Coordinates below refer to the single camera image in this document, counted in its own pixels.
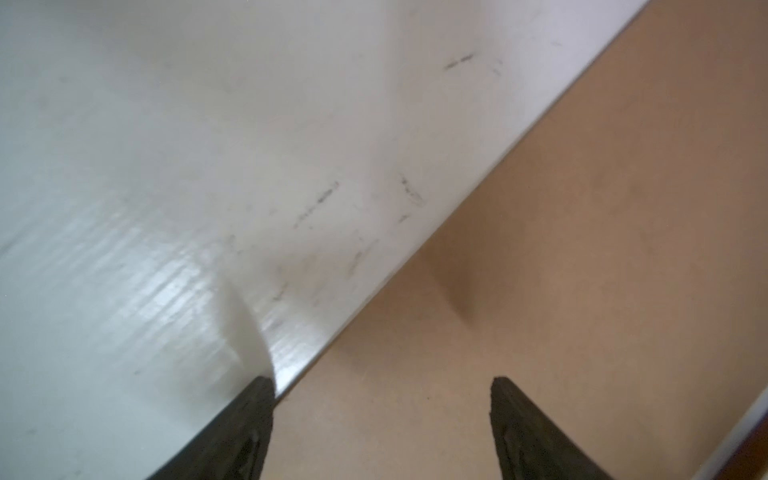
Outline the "brown wooden picture frame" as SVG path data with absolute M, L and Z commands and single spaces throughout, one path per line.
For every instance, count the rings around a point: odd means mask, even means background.
M 767 414 L 744 424 L 725 443 L 725 457 L 713 479 L 759 480 L 767 478 Z

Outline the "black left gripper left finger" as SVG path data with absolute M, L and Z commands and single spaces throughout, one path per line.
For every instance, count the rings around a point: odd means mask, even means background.
M 274 381 L 255 378 L 151 477 L 258 480 L 273 431 L 275 404 Z

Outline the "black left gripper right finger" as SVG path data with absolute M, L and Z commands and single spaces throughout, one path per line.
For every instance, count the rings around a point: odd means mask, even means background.
M 494 378 L 490 397 L 490 423 L 504 479 L 611 478 L 509 378 Z

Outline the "brown cardboard backing board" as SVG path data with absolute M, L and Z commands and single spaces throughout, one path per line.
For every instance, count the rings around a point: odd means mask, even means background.
M 267 479 L 496 479 L 513 380 L 618 479 L 767 384 L 767 5 L 653 1 L 280 403 Z

